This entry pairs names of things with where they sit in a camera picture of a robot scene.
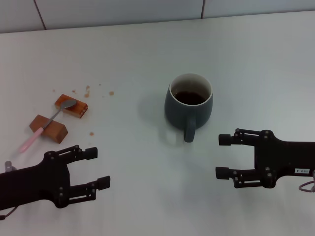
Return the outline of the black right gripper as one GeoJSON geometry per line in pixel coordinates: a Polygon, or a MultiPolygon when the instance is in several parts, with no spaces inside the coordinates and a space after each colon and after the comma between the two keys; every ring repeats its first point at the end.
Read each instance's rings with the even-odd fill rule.
{"type": "Polygon", "coordinates": [[[282,141],[270,130],[237,128],[233,135],[219,134],[219,145],[254,146],[255,169],[216,167],[216,178],[232,179],[235,188],[274,188],[281,177],[313,177],[315,171],[314,142],[282,141]]]}

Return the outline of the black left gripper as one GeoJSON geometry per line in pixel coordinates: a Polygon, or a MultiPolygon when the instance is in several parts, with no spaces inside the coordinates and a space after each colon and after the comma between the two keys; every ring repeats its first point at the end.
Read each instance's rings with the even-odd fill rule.
{"type": "Polygon", "coordinates": [[[45,154],[32,167],[0,175],[0,208],[9,209],[40,200],[49,200],[57,208],[96,199],[96,191],[110,187],[110,176],[86,184],[70,185],[67,164],[91,160],[98,156],[96,147],[82,150],[78,145],[58,151],[58,156],[45,154]]]}

